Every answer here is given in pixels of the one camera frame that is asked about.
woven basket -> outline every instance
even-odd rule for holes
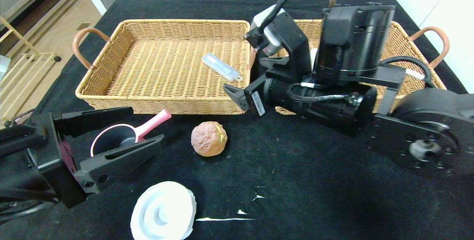
[[[78,59],[88,68],[76,96],[96,109],[129,106],[138,114],[167,109],[172,114],[241,114],[224,93],[228,81],[201,58],[213,53],[238,70],[244,88],[250,81],[250,45],[242,39],[246,21],[125,20],[110,39],[84,29],[73,41]],[[92,66],[78,51],[90,31],[108,41]]]
[[[309,44],[310,44],[310,49],[317,48],[320,43],[321,21],[322,20],[319,20],[319,19],[318,20],[295,20],[296,24],[298,24],[300,29],[307,36]],[[421,54],[420,50],[413,43],[412,39],[413,39],[413,36],[410,38],[410,36],[408,36],[408,34],[400,26],[400,24],[394,21],[391,22],[388,38],[384,46],[384,52],[381,55],[381,60],[384,60],[386,58],[393,57],[393,56],[412,56],[412,57],[418,58],[419,60],[429,65],[430,63],[428,63],[428,61],[425,59],[423,54]],[[281,49],[280,51],[278,51],[277,55],[287,56],[288,54],[286,53],[284,49]],[[417,71],[418,73],[423,73],[423,71],[420,68],[418,68],[418,66],[414,65],[413,63],[400,61],[400,62],[396,62],[392,64],[396,66],[401,66],[403,68],[410,68],[414,71]],[[434,85],[437,88],[446,89],[445,85],[440,80],[438,75],[435,73],[433,68],[431,66],[428,66],[428,67],[430,68]],[[374,108],[374,112],[376,112],[382,98],[384,97],[385,90],[387,88],[384,86],[379,86],[379,85],[374,85],[374,86],[377,88],[377,101],[375,102],[375,108]],[[395,98],[395,102],[392,106],[392,109],[398,104],[399,100],[401,100],[402,98],[404,98],[406,95],[410,94],[411,92],[424,88],[424,86],[425,86],[425,83],[423,81],[418,80],[417,78],[414,78],[411,75],[406,75],[405,80],[403,81],[403,84],[401,85],[401,88],[398,91],[398,95]],[[276,107],[276,111],[283,115],[294,114],[293,112],[282,107]]]

basket handle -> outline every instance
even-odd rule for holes
[[[438,27],[435,27],[435,26],[425,27],[421,29],[420,31],[416,32],[415,34],[413,34],[412,36],[408,37],[408,39],[411,41],[414,41],[415,39],[417,39],[418,37],[420,37],[422,34],[424,34],[427,31],[433,31],[437,33],[438,36],[440,36],[441,40],[443,41],[443,51],[440,53],[440,55],[436,59],[434,59],[432,62],[429,63],[429,65],[434,69],[436,66],[438,66],[438,64],[440,64],[440,62],[445,58],[445,56],[447,55],[447,52],[449,51],[449,46],[450,46],[449,39],[447,38],[446,33],[442,29],[439,29]]]
[[[111,41],[110,37],[106,36],[104,33],[100,32],[96,28],[84,28],[76,34],[76,36],[73,39],[73,53],[74,55],[76,55],[77,59],[86,67],[86,69],[90,69],[91,65],[90,65],[90,62],[87,61],[84,58],[84,56],[81,54],[81,52],[79,51],[79,43],[81,39],[83,39],[84,36],[89,32],[94,32],[98,34],[105,41]]]

barcode label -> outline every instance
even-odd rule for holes
[[[265,114],[265,108],[264,108],[264,105],[262,104],[262,100],[260,99],[260,96],[259,96],[257,91],[255,91],[252,94],[252,98],[255,102],[255,107],[257,108],[258,114],[260,116],[264,115]]]

white plastic object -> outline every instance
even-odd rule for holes
[[[271,5],[264,11],[260,12],[259,14],[255,15],[254,19],[252,20],[252,24],[250,26],[250,29],[252,30],[253,28],[260,26],[262,22],[264,22],[265,18],[270,14],[270,12],[275,8],[276,5]],[[281,14],[285,12],[283,8],[281,8],[278,11],[278,14]],[[275,55],[278,50],[281,49],[281,40],[278,36],[275,35],[274,33],[275,29],[273,24],[268,24],[264,28],[264,34],[266,39],[268,40],[268,45],[264,47],[263,51],[267,56],[273,56]]]
[[[417,71],[413,71],[412,69],[406,69],[405,73],[408,74],[408,75],[413,76],[414,78],[417,78],[418,80],[423,80],[425,78],[425,75],[423,75],[423,74],[421,74]]]
[[[148,188],[137,200],[130,220],[135,240],[182,240],[193,231],[196,199],[175,181]]]
[[[222,75],[222,77],[226,78],[228,81],[242,80],[242,77],[237,70],[227,65],[212,53],[205,54],[203,56],[203,62],[213,70],[217,71],[217,73]]]
[[[300,83],[300,86],[314,88],[315,84],[313,84],[313,83]]]

black tablecloth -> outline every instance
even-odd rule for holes
[[[338,0],[396,5],[394,20],[408,34],[418,28],[395,0]],[[125,19],[241,19],[276,0],[117,0],[96,28],[110,35]],[[327,0],[289,0],[294,19],[320,19]],[[430,61],[437,52],[421,37],[416,44]],[[88,36],[81,45],[93,61],[104,42]],[[465,92],[443,62],[438,75],[450,90]],[[74,96],[85,69],[73,56],[34,113],[89,110]],[[134,126],[149,115],[124,122]],[[205,158],[193,151],[190,135],[200,122],[223,124],[224,152]],[[76,160],[88,156],[98,131],[71,141]],[[68,210],[62,204],[0,226],[2,239],[130,239],[137,198],[149,186],[171,180],[191,189],[196,218],[255,220],[196,221],[189,239],[472,239],[474,185],[470,177],[428,179],[400,169],[361,141],[297,116],[268,113],[262,119],[174,115],[149,136],[164,133],[167,146],[105,193]]]

